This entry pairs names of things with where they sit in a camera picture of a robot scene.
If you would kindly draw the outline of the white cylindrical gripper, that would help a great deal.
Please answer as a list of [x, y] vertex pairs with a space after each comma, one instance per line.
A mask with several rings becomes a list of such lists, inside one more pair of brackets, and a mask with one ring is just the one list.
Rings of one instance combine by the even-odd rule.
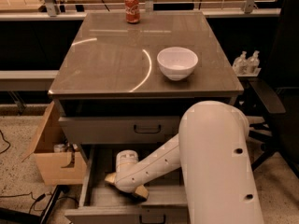
[[[125, 172], [137, 163], [138, 154], [134, 150], [123, 150], [119, 152], [116, 157], [116, 172]], [[105, 181], [110, 185], [115, 184], [115, 179], [115, 173], [108, 174], [105, 177]], [[139, 199], [147, 200], [149, 197], [149, 192], [143, 185], [141, 185], [135, 189], [133, 196]]]

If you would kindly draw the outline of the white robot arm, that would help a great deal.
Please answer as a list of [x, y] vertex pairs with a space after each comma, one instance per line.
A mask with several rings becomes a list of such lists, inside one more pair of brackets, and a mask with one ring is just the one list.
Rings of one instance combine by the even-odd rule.
[[178, 134], [142, 161], [132, 150], [120, 152], [105, 181], [147, 198], [146, 183], [180, 168], [191, 224], [264, 224], [248, 136], [249, 122], [239, 109], [199, 102], [182, 116]]

